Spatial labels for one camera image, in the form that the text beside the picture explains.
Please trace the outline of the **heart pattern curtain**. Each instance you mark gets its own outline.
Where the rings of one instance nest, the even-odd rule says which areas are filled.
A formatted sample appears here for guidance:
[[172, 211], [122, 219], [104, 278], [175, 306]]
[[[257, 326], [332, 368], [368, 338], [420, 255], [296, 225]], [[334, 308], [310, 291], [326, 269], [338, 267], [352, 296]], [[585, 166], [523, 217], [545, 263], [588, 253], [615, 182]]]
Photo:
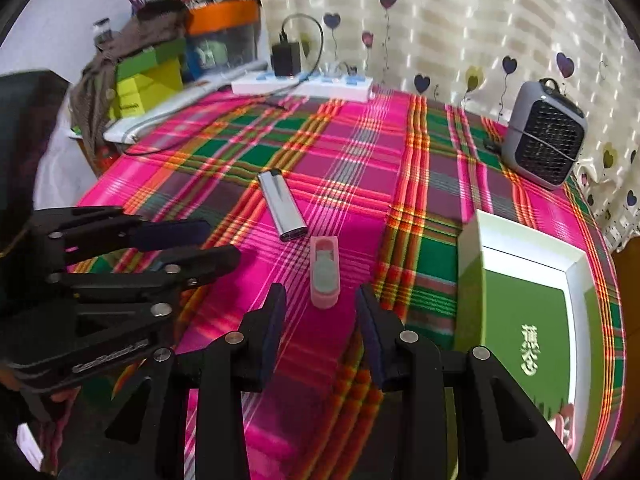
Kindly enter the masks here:
[[305, 66], [502, 121], [524, 82], [554, 79], [586, 115], [575, 174], [608, 248], [638, 235], [639, 44], [608, 0], [262, 0], [262, 14]]

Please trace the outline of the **green box lid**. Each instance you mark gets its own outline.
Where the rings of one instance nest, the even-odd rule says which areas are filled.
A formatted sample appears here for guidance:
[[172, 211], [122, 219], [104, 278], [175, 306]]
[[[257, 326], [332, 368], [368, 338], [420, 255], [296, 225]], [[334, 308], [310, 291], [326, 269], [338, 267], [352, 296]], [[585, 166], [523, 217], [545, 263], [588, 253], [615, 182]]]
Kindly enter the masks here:
[[137, 74], [152, 70], [163, 62], [173, 58], [180, 58], [186, 48], [186, 40], [177, 38], [166, 41], [153, 47], [143, 49], [141, 52], [124, 58], [116, 67], [116, 80], [121, 81]]

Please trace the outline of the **plaid tablecloth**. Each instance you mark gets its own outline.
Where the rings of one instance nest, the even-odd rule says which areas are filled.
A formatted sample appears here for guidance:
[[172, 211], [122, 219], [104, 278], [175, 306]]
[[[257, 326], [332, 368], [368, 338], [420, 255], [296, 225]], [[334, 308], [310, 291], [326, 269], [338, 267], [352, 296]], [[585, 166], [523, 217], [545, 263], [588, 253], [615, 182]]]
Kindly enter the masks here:
[[[233, 330], [273, 282], [288, 291], [279, 362], [265, 393], [243, 401], [255, 479], [374, 478], [366, 466], [382, 419], [354, 333], [354, 291], [371, 283], [382, 305], [442, 348], [454, 342], [457, 238], [484, 210], [583, 250], [596, 285], [604, 393], [597, 451], [604, 466], [620, 419], [625, 344], [615, 269], [582, 181], [550, 192], [506, 168], [486, 142], [491, 119], [380, 90], [367, 103], [289, 98], [278, 107], [215, 94], [119, 157], [82, 198], [150, 220], [204, 218], [208, 244], [233, 244], [238, 270], [186, 295], [179, 347], [191, 351]], [[281, 242], [257, 176], [280, 169], [308, 226]], [[336, 236], [341, 293], [310, 300], [310, 238]]]

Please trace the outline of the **pink clip gadget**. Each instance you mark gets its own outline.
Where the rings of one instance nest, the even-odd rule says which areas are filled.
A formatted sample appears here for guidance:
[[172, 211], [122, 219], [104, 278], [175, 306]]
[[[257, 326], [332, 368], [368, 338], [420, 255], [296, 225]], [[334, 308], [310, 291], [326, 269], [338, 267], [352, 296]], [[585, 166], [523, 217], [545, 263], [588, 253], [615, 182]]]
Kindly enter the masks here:
[[338, 238], [312, 236], [309, 255], [311, 303], [318, 309], [332, 308], [341, 293]]

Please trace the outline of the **green cardboard box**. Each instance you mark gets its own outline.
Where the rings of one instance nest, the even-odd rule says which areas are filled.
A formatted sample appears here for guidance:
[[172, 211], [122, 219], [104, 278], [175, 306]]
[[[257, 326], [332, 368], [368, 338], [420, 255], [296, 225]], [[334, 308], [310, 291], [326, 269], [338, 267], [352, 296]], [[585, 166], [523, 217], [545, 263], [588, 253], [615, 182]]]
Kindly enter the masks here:
[[581, 472], [597, 451], [604, 350], [587, 254], [521, 223], [477, 211], [458, 237], [454, 348], [487, 347], [544, 419], [575, 407]]

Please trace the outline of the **white power strip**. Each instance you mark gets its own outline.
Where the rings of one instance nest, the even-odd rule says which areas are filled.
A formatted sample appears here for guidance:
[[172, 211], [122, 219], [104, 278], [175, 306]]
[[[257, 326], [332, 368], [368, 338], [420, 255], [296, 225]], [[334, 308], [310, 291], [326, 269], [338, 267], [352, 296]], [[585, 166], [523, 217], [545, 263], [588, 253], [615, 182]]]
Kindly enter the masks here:
[[327, 77], [305, 73], [293, 77], [276, 77], [273, 72], [250, 72], [235, 79], [231, 90], [237, 96], [309, 96], [319, 99], [339, 99], [350, 102], [368, 102], [372, 94], [373, 79], [365, 76]]

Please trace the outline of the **grey mini heater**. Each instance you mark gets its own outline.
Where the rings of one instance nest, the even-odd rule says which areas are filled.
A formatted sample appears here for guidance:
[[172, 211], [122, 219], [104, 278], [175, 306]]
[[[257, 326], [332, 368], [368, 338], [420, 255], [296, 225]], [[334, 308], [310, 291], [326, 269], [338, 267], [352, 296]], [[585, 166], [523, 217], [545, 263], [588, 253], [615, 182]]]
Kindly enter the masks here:
[[587, 129], [584, 112], [554, 79], [526, 81], [516, 96], [501, 159], [521, 177], [556, 190], [577, 162]]

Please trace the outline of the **orange lid storage bin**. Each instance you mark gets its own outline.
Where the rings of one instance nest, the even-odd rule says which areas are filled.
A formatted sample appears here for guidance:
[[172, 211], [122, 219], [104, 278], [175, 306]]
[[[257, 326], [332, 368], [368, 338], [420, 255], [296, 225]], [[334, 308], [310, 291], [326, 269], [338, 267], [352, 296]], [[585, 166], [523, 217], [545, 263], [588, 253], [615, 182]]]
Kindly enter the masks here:
[[186, 20], [186, 69], [195, 80], [257, 58], [256, 0], [226, 0], [191, 9]]

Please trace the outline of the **brown cloth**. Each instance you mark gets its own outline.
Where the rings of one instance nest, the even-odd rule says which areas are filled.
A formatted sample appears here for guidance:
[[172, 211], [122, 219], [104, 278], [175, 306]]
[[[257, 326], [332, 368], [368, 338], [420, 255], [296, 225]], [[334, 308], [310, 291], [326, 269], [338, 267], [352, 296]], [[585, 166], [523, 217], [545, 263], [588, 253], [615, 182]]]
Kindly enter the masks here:
[[116, 89], [117, 65], [146, 48], [184, 35], [189, 10], [181, 0], [152, 0], [134, 14], [117, 35], [82, 70], [70, 92], [70, 123], [79, 129], [91, 161], [104, 145], [103, 131]]

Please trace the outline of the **dark glass jar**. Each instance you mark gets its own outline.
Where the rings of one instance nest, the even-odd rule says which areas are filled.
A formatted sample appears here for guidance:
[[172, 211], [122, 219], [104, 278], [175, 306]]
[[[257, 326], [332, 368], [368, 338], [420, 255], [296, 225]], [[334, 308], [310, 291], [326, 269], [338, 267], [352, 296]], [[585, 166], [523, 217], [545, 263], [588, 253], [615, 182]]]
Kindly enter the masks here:
[[93, 44], [96, 50], [102, 52], [104, 48], [113, 40], [111, 20], [101, 18], [92, 24]]

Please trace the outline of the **black power adapter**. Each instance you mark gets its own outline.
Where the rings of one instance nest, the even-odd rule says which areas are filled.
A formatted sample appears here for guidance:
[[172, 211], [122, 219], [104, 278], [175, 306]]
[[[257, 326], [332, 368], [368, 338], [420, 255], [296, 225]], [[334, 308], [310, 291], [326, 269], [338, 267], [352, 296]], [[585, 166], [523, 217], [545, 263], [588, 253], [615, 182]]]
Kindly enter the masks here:
[[271, 48], [271, 67], [276, 77], [293, 77], [300, 68], [300, 43], [281, 41]]

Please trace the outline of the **yellow box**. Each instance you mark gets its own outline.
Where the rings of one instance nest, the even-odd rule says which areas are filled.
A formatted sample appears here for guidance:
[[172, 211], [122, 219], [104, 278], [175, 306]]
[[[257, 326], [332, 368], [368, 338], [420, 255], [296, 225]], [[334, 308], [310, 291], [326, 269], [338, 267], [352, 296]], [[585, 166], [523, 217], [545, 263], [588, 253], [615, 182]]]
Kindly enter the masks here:
[[108, 118], [141, 116], [182, 89], [180, 60], [171, 58], [146, 72], [117, 81]]

